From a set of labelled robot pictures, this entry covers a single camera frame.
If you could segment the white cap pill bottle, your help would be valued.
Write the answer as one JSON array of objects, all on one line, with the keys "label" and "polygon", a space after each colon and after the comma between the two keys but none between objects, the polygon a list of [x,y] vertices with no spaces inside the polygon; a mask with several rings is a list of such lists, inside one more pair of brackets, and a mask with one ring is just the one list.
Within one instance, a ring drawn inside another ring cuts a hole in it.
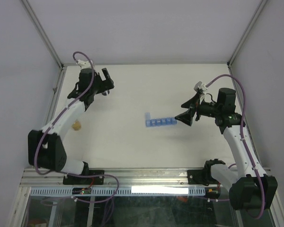
[{"label": "white cap pill bottle", "polygon": [[103,96],[107,96],[107,95],[109,95],[109,94],[110,94],[110,91],[109,91],[109,90],[106,90],[106,91],[102,92],[102,95],[103,95]]}]

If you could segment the blue weekly pill organizer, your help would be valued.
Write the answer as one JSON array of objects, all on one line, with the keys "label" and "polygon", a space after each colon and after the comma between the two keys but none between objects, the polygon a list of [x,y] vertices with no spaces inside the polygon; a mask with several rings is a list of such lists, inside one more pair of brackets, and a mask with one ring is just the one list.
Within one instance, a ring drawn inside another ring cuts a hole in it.
[{"label": "blue weekly pill organizer", "polygon": [[177,123],[178,122],[174,117],[151,118],[151,114],[149,112],[145,113],[145,126],[147,128],[176,125]]}]

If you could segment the amber pill bottle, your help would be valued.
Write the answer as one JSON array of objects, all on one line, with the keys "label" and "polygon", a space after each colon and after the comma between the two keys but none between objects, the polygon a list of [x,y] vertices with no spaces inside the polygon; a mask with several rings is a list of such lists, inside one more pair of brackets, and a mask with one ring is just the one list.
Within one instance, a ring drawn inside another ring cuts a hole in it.
[{"label": "amber pill bottle", "polygon": [[73,124],[72,124],[72,128],[75,130],[75,131],[78,131],[81,129],[81,123],[79,121],[75,121]]}]

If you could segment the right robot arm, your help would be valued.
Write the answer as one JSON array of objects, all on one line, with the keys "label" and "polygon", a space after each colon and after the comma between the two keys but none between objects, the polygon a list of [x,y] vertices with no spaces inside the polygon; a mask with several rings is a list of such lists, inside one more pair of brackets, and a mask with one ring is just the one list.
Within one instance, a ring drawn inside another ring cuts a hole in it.
[{"label": "right robot arm", "polygon": [[269,209],[277,190],[277,180],[267,174],[252,150],[247,128],[241,122],[242,116],[235,111],[235,90],[221,88],[217,101],[211,102],[204,101],[205,94],[205,89],[197,88],[196,94],[182,104],[186,111],[175,119],[191,126],[201,116],[214,118],[231,149],[237,172],[232,172],[221,160],[210,159],[202,170],[189,174],[189,180],[203,185],[221,183],[235,210]]}]

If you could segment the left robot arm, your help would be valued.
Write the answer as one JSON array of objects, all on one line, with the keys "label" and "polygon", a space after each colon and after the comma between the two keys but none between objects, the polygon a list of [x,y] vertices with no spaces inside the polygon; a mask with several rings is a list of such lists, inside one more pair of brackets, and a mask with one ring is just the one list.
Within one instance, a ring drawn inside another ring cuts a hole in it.
[{"label": "left robot arm", "polygon": [[104,79],[91,68],[81,69],[79,81],[68,94],[61,112],[40,130],[28,134],[28,162],[35,168],[73,175],[78,183],[89,180],[89,166],[84,161],[67,157],[63,139],[76,120],[94,102],[97,94],[107,95],[114,82],[106,68],[102,69]]}]

